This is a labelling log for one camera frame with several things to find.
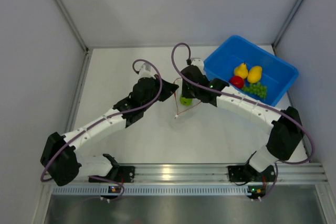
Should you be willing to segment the green fake lime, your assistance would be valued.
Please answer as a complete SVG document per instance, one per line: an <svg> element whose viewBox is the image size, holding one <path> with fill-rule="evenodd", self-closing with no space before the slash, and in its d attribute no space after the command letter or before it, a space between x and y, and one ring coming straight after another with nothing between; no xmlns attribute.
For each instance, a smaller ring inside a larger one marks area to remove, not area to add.
<svg viewBox="0 0 336 224"><path fill-rule="evenodd" d="M182 96L180 96L179 101L180 101L181 105L183 105L183 106L191 106L192 103L193 103L192 98L185 98L185 97L182 97Z"/></svg>

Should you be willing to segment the clear zip top bag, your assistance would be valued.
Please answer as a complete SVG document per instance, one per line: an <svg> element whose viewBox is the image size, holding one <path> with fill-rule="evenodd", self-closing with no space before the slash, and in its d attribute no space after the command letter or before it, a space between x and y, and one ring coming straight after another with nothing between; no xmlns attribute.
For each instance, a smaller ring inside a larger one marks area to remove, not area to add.
<svg viewBox="0 0 336 224"><path fill-rule="evenodd" d="M193 99L191 106L181 105L179 99L182 93L182 78L176 78L174 84L179 86L178 90L174 93L172 103L172 118L170 125L174 130L182 130L193 127L198 119L200 106L202 102L198 99Z"/></svg>

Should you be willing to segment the red fake apple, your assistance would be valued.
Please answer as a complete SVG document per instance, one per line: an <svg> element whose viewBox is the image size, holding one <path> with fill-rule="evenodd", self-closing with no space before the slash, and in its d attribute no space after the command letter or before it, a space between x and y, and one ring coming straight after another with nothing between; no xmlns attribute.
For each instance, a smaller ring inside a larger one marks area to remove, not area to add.
<svg viewBox="0 0 336 224"><path fill-rule="evenodd" d="M233 76L230 78L229 83L233 86L237 87L238 89L242 89L245 85L245 81L240 76Z"/></svg>

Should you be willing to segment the yellow fake pepper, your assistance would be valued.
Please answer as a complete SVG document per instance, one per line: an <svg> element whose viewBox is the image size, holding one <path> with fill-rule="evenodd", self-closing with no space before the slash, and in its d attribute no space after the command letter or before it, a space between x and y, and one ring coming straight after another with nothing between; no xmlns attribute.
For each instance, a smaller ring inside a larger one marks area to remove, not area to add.
<svg viewBox="0 0 336 224"><path fill-rule="evenodd" d="M248 69L245 62L241 63L239 66L237 66L234 69L234 76L241 77L243 80L245 80L248 76Z"/></svg>

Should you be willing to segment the green fake lettuce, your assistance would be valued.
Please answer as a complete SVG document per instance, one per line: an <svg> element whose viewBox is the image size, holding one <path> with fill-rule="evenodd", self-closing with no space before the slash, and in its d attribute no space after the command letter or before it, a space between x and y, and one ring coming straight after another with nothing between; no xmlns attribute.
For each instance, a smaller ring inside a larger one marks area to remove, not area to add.
<svg viewBox="0 0 336 224"><path fill-rule="evenodd" d="M244 85L242 91L258 96L261 99L265 99L267 96L267 87L260 82L251 83L250 85Z"/></svg>

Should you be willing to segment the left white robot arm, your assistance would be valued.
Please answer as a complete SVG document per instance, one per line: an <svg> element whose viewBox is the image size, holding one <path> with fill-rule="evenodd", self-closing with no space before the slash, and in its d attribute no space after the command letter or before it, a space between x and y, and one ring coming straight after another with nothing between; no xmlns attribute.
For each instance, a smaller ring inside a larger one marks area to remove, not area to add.
<svg viewBox="0 0 336 224"><path fill-rule="evenodd" d="M119 164L111 155L82 158L80 149L131 126L143 118L153 103L167 100L178 88L177 84L160 80L157 75L140 78L130 94L103 116L75 131L49 135L40 159L44 171L58 186L81 177L91 177L92 180L101 177L108 182L116 180Z"/></svg>

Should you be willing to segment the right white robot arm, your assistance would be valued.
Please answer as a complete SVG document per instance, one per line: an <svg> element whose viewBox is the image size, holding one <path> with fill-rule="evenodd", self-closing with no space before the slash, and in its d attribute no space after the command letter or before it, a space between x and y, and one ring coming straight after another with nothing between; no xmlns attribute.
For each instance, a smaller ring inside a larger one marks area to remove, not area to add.
<svg viewBox="0 0 336 224"><path fill-rule="evenodd" d="M250 120L267 135L264 146L255 151L245 165L250 180L258 180L264 171L277 161L297 164L307 155L302 144L303 130L298 111L289 106L285 110L268 107L264 103L244 96L228 82L221 79L208 80L200 67L190 65L181 71L182 97L195 98L203 103L234 112Z"/></svg>

